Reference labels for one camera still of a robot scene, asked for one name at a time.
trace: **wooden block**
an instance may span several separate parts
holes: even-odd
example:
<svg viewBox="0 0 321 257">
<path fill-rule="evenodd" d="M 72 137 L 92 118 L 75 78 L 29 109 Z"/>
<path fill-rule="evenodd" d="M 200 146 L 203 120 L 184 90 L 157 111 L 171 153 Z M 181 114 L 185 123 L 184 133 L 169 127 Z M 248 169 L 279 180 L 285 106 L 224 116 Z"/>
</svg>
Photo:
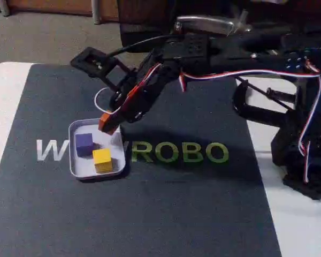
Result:
<svg viewBox="0 0 321 257">
<path fill-rule="evenodd" d="M 90 0 L 9 0 L 7 4 L 13 10 L 74 13 L 91 16 Z"/>
<path fill-rule="evenodd" d="M 113 170 L 111 152 L 108 148 L 94 150 L 93 159 L 97 173 L 107 173 Z"/>
</svg>

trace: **metal rod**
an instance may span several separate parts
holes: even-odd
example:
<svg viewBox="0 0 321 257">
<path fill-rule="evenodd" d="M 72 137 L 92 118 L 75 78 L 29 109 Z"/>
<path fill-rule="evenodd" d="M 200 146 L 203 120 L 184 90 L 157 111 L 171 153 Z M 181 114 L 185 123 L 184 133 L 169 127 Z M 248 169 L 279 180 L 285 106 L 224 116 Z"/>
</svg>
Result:
<svg viewBox="0 0 321 257">
<path fill-rule="evenodd" d="M 91 12 L 93 14 L 93 21 L 95 25 L 101 23 L 100 21 L 100 9 L 99 9 L 99 0 L 91 0 Z"/>
<path fill-rule="evenodd" d="M 7 5 L 6 0 L 0 0 L 0 11 L 4 17 L 7 17 L 10 15 L 10 9 Z"/>
<path fill-rule="evenodd" d="M 252 26 L 244 23 L 247 14 L 248 12 L 244 10 L 240 19 L 205 15 L 178 16 L 177 21 L 182 24 L 184 29 L 195 29 L 228 36 L 251 31 Z"/>
<path fill-rule="evenodd" d="M 262 95 L 266 96 L 268 99 L 272 100 L 273 102 L 279 104 L 280 106 L 286 108 L 287 110 L 293 111 L 293 109 L 289 106 L 287 106 L 286 104 L 282 103 L 281 101 L 277 100 L 276 98 L 272 97 L 271 95 L 268 95 L 265 91 L 262 91 L 261 89 L 257 88 L 256 86 L 252 85 L 250 82 L 248 82 L 248 80 L 244 80 L 240 77 L 235 77 L 238 81 L 242 82 L 242 83 L 247 83 L 247 86 L 249 86 L 250 88 L 252 88 L 253 90 L 261 93 Z"/>
<path fill-rule="evenodd" d="M 295 95 L 273 90 L 271 88 L 268 88 L 266 93 L 267 95 L 272 96 L 273 98 L 276 98 L 279 101 L 284 101 L 288 103 L 295 103 L 296 101 Z"/>
</svg>

